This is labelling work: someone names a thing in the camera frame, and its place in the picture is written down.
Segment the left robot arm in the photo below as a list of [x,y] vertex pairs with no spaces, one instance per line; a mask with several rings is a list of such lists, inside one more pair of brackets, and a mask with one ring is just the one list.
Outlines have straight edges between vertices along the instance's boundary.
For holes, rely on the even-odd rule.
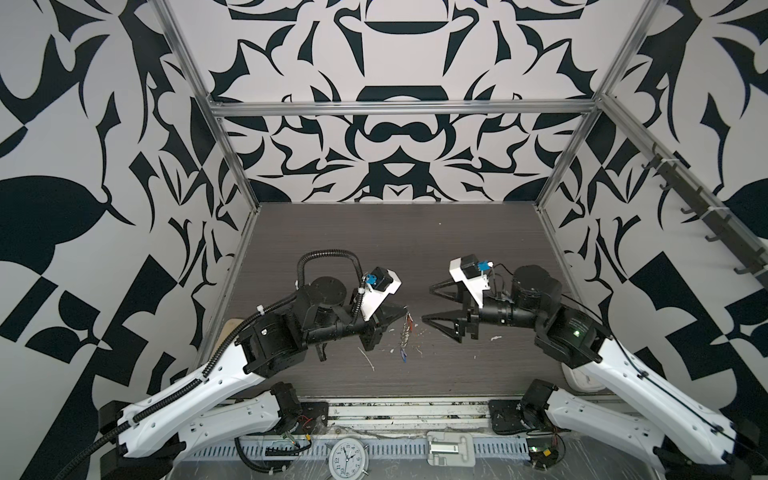
[[389,326],[405,317],[389,301],[402,282],[391,269],[363,271],[343,249],[304,254],[295,290],[242,321],[208,362],[142,401],[112,402],[99,411],[99,438],[70,460],[57,478],[68,479],[105,445],[103,479],[163,479],[191,454],[248,434],[291,431],[303,412],[294,387],[278,382],[253,400],[230,397],[303,362],[309,349],[326,360],[326,346],[357,337],[373,350]]

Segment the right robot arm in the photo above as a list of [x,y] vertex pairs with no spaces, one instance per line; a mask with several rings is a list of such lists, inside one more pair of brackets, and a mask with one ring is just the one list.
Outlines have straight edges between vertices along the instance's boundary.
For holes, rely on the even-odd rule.
[[490,404],[493,431],[513,435],[569,430],[644,461],[667,479],[751,479],[767,472],[759,428],[705,407],[630,354],[613,333],[562,303],[562,285],[540,266],[517,268],[509,290],[495,291],[495,267],[472,257],[451,262],[450,279],[430,294],[460,309],[427,314],[423,323],[456,342],[479,336],[482,324],[534,331],[546,355],[596,380],[635,410],[620,413],[537,379],[516,405]]

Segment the silver metal latch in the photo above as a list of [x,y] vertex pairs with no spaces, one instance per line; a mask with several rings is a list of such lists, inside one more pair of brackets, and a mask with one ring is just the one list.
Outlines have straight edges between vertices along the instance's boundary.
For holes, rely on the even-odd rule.
[[476,465],[473,436],[463,432],[432,431],[427,436],[427,462],[435,467]]

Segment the white round object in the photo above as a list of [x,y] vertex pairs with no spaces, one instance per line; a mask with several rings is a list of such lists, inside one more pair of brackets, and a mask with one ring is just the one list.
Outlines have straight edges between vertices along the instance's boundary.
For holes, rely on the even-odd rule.
[[591,366],[571,368],[565,363],[561,364],[562,372],[568,387],[579,394],[597,394],[607,389],[599,369]]

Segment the white alarm clock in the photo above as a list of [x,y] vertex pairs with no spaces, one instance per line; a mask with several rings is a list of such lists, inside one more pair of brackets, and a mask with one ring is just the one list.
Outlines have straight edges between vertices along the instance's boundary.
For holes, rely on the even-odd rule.
[[328,467],[332,479],[364,479],[369,474],[366,446],[355,438],[339,439],[330,450]]

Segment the wooden brush block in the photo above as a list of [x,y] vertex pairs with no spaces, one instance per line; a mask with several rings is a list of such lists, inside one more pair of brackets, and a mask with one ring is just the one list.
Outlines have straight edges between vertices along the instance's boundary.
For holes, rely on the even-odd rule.
[[243,322],[242,318],[231,318],[227,320],[220,331],[212,352],[215,352],[226,340],[226,338]]

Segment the black wall hook rail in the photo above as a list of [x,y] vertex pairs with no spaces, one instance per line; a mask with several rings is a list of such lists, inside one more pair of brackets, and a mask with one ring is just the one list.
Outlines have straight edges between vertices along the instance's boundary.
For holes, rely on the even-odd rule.
[[643,166],[662,179],[663,192],[673,192],[684,203],[681,213],[703,222],[710,231],[705,239],[721,243],[740,262],[734,273],[749,275],[767,290],[767,246],[723,201],[699,180],[684,162],[652,143],[651,157]]

